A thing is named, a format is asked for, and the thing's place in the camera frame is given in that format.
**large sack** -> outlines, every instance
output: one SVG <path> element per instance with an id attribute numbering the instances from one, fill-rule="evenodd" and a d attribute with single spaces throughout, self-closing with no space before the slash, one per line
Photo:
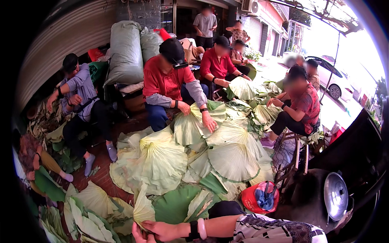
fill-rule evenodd
<path id="1" fill-rule="evenodd" d="M 139 23 L 129 20 L 112 25 L 110 73 L 104 85 L 116 82 L 137 84 L 143 81 L 140 30 Z"/>
<path id="2" fill-rule="evenodd" d="M 144 28 L 140 32 L 140 47 L 142 48 L 143 63 L 159 54 L 159 45 L 163 42 L 162 37 L 153 30 Z"/>

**pink jade bangle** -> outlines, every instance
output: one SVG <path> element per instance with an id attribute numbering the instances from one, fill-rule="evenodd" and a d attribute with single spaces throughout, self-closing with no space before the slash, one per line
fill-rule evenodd
<path id="1" fill-rule="evenodd" d="M 200 237 L 205 240 L 207 238 L 207 232 L 205 230 L 205 224 L 204 224 L 204 219 L 199 218 L 197 220 L 197 229 L 200 234 Z"/>

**air conditioner unit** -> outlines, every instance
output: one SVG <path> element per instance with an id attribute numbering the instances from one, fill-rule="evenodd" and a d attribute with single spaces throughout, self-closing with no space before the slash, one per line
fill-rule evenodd
<path id="1" fill-rule="evenodd" d="M 257 15 L 259 10 L 257 0 L 242 0 L 242 7 L 240 9 L 244 12 Z"/>

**hand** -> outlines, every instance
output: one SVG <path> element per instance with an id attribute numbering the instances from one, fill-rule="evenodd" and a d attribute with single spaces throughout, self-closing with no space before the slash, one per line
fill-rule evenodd
<path id="1" fill-rule="evenodd" d="M 243 78 L 247 79 L 248 81 L 252 81 L 249 76 L 243 75 Z"/>
<path id="2" fill-rule="evenodd" d="M 78 94 L 73 95 L 72 97 L 69 98 L 69 104 L 71 105 L 78 105 L 81 104 L 82 98 Z"/>
<path id="3" fill-rule="evenodd" d="M 39 170 L 39 156 L 37 154 L 35 156 L 38 157 L 38 159 L 34 158 L 34 170 Z"/>
<path id="4" fill-rule="evenodd" d="M 164 222 L 154 222 L 146 220 L 143 221 L 141 224 L 145 229 L 154 232 L 156 234 L 155 238 L 157 240 L 163 242 L 171 241 L 180 237 L 186 237 L 190 233 L 190 225 L 188 223 L 168 224 Z"/>
<path id="5" fill-rule="evenodd" d="M 52 94 L 50 98 L 47 100 L 46 106 L 50 113 L 53 112 L 53 102 L 57 99 L 57 97 L 58 97 L 58 91 L 55 91 L 54 94 Z"/>
<path id="6" fill-rule="evenodd" d="M 29 181 L 35 180 L 35 171 L 28 172 L 26 177 Z"/>
<path id="7" fill-rule="evenodd" d="M 147 236 L 146 234 L 146 231 L 143 231 L 142 234 L 137 223 L 134 222 L 132 224 L 132 235 L 134 236 L 136 243 L 156 243 L 153 234 L 148 234 Z"/>
<path id="8" fill-rule="evenodd" d="M 277 106 L 277 107 L 281 107 L 284 103 L 282 101 L 280 101 L 279 99 L 276 99 L 276 98 L 271 98 L 267 104 L 266 104 L 266 107 L 269 107 L 271 104 Z"/>
<path id="9" fill-rule="evenodd" d="M 176 102 L 178 102 L 178 109 L 180 109 L 184 113 L 184 115 L 189 115 L 189 113 L 191 112 L 191 107 L 183 101 Z"/>
<path id="10" fill-rule="evenodd" d="M 228 88 L 229 84 L 231 83 L 231 82 L 228 82 L 228 81 L 226 81 L 224 79 L 215 79 L 214 82 L 215 82 L 215 84 L 218 84 L 218 85 L 220 85 L 220 86 L 222 86 L 224 88 Z"/>
<path id="11" fill-rule="evenodd" d="M 203 111 L 202 113 L 202 118 L 203 118 L 203 126 L 205 128 L 208 128 L 208 130 L 213 133 L 215 131 L 215 128 L 217 126 L 217 123 L 215 120 L 209 115 L 209 112 Z"/>

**blue jeans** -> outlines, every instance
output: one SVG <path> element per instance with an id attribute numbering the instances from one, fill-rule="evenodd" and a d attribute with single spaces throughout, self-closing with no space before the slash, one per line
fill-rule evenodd
<path id="1" fill-rule="evenodd" d="M 207 85 L 201 84 L 201 88 L 203 88 L 204 94 L 208 95 Z M 193 101 L 193 98 L 190 96 L 188 90 L 185 87 L 185 84 L 183 84 L 181 87 L 181 97 L 183 101 Z M 160 105 L 149 105 L 147 103 L 145 103 L 145 108 L 149 113 L 147 119 L 150 123 L 152 130 L 154 132 L 157 132 L 164 129 L 166 127 L 166 121 L 168 120 L 165 108 Z"/>

